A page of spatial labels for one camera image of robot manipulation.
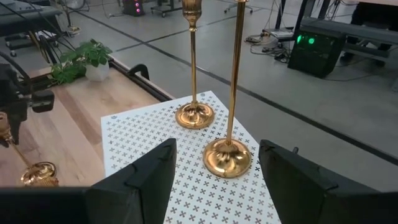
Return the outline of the black table edge rail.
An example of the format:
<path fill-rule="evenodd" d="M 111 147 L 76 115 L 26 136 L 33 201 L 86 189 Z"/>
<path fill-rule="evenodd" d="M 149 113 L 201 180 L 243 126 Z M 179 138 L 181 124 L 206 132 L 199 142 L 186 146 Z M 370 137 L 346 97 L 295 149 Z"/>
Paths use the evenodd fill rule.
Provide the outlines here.
<path fill-rule="evenodd" d="M 136 85 L 138 85 L 140 88 L 148 92 L 148 94 L 150 94 L 160 102 L 165 102 L 175 99 L 165 90 L 161 89 L 160 87 L 151 82 L 149 76 L 149 70 L 146 65 L 140 63 L 130 68 L 113 57 L 111 57 L 108 60 L 108 63 L 110 68 L 115 68 L 122 75 L 124 75 L 130 81 L 134 82 Z"/>

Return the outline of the grey office chair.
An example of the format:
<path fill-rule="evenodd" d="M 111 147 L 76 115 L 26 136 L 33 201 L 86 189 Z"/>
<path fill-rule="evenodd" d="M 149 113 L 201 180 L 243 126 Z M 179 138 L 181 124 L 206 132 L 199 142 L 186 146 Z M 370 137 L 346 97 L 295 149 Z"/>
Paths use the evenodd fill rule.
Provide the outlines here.
<path fill-rule="evenodd" d="M 251 6 L 248 6 L 249 0 L 234 0 L 234 3 L 231 3 L 227 8 L 224 9 L 224 13 L 226 14 L 231 9 L 236 8 L 237 12 L 242 10 L 242 13 L 245 13 L 246 9 L 249 9 L 249 13 L 252 14 L 254 9 Z"/>

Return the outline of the tallest gold candlestick holder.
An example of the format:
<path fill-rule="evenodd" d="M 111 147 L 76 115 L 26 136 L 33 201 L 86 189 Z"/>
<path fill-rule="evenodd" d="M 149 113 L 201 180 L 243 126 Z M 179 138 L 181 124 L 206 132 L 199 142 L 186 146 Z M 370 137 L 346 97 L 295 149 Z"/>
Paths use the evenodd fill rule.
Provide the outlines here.
<path fill-rule="evenodd" d="M 231 88 L 229 94 L 229 114 L 225 138 L 215 139 L 203 151 L 205 167 L 214 175 L 233 179 L 242 176 L 251 165 L 251 154 L 248 147 L 241 141 L 233 139 L 234 112 L 243 36 L 244 14 L 237 12 L 234 35 L 233 65 L 231 72 Z"/>

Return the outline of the dark grey workbench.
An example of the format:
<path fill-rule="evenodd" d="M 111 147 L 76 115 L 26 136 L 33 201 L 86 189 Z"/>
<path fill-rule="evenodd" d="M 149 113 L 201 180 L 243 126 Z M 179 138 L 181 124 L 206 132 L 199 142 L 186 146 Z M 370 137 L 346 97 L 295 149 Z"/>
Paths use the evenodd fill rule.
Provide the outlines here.
<path fill-rule="evenodd" d="M 40 6 L 26 1 L 0 0 L 0 37 L 18 34 L 47 38 L 54 47 L 75 47 L 65 38 L 57 17 L 63 12 L 52 6 Z"/>

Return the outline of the white plant pot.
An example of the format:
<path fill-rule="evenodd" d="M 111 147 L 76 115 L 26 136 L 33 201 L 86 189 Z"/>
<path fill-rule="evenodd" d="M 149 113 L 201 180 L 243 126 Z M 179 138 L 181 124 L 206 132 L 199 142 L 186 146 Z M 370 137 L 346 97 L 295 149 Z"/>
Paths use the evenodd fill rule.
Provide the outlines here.
<path fill-rule="evenodd" d="M 97 67 L 92 65 L 86 66 L 86 78 L 93 82 L 102 82 L 108 77 L 109 63 L 106 62 L 104 65 L 99 64 Z"/>

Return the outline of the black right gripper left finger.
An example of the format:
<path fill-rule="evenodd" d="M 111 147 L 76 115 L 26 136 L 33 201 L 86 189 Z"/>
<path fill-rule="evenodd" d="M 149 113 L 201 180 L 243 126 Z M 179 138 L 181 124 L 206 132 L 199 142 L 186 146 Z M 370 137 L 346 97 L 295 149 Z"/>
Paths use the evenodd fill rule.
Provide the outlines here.
<path fill-rule="evenodd" d="M 176 159 L 169 138 L 92 186 L 0 188 L 0 224 L 163 224 Z"/>

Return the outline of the green leafy plant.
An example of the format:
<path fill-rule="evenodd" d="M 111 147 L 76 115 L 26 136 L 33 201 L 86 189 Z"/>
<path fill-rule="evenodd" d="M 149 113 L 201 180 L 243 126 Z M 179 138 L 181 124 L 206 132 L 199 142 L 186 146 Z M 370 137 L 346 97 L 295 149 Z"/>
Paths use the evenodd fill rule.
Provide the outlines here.
<path fill-rule="evenodd" d="M 97 67 L 108 62 L 112 52 L 109 47 L 94 39 L 81 42 L 75 50 L 61 54 L 60 63 L 52 65 L 52 77 L 59 84 L 72 83 L 85 76 L 87 65 Z"/>

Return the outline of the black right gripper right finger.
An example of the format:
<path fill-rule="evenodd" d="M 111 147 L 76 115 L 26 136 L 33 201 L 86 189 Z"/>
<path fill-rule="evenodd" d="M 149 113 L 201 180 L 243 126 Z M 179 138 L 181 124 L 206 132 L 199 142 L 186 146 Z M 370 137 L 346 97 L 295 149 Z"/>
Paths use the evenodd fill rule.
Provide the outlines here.
<path fill-rule="evenodd" d="M 398 192 L 380 192 L 268 140 L 259 164 L 282 224 L 398 224 Z"/>

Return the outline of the medium gold candlestick holder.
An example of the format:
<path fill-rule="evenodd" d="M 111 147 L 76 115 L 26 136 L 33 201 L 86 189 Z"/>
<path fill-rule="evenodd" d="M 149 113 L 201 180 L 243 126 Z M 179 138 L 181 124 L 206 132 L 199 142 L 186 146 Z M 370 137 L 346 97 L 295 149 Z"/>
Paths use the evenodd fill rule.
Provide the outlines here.
<path fill-rule="evenodd" d="M 184 128 L 201 129 L 208 127 L 215 117 L 215 112 L 209 105 L 197 100 L 196 31 L 197 21 L 202 14 L 201 0 L 182 0 L 182 12 L 190 32 L 192 101 L 177 109 L 175 119 Z"/>

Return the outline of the black computer tower pink lights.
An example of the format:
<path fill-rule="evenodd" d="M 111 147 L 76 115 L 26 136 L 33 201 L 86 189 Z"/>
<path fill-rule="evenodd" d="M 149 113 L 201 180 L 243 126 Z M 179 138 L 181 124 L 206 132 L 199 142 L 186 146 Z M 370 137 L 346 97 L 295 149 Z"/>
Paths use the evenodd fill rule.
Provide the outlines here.
<path fill-rule="evenodd" d="M 122 13 L 134 17 L 143 16 L 145 14 L 143 0 L 123 0 Z"/>

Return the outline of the black computer tower green lights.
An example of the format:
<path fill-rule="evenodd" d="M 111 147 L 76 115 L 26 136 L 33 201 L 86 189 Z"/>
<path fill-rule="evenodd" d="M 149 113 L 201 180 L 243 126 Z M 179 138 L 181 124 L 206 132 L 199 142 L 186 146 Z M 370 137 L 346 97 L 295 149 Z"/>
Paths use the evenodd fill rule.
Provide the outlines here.
<path fill-rule="evenodd" d="M 344 33 L 302 26 L 287 67 L 317 78 L 325 78 L 333 71 L 345 43 Z"/>

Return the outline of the shortest slim gold candlestick holder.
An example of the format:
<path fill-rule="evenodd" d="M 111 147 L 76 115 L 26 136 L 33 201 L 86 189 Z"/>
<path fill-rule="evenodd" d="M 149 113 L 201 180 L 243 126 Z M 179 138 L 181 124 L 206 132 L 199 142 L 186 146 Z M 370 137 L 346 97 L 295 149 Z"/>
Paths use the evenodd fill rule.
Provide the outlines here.
<path fill-rule="evenodd" d="M 21 176 L 21 182 L 25 186 L 30 187 L 58 187 L 59 181 L 56 178 L 56 167 L 51 162 L 38 162 L 32 164 L 29 160 L 18 150 L 13 136 L 11 134 L 11 126 L 8 122 L 7 114 L 0 112 L 0 139 L 4 140 L 22 159 L 27 166 Z"/>

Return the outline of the white perforated riser stand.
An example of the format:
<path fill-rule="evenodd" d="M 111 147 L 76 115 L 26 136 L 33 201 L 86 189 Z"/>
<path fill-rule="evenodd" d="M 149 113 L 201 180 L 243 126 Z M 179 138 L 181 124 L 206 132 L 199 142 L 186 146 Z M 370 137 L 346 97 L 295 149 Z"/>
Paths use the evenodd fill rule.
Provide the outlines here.
<path fill-rule="evenodd" d="M 222 179 L 205 168 L 203 149 L 226 135 L 228 109 L 212 91 L 197 98 L 215 111 L 213 123 L 205 129 L 185 129 L 175 120 L 177 108 L 191 101 L 190 96 L 102 117 L 105 175 L 175 138 L 175 179 L 164 224 L 281 224 L 262 178 L 259 145 L 238 120 L 233 123 L 233 139 L 249 148 L 250 169 L 236 179 Z"/>

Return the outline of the black rolling standing desk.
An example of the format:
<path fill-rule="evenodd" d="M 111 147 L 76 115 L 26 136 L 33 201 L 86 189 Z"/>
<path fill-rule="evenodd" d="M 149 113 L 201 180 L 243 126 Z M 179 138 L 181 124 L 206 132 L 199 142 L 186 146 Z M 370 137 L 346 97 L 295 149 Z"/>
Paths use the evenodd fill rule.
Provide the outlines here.
<path fill-rule="evenodd" d="M 182 10 L 182 0 L 155 0 L 156 5 L 150 8 L 151 13 L 159 12 L 165 17 L 170 12 Z"/>

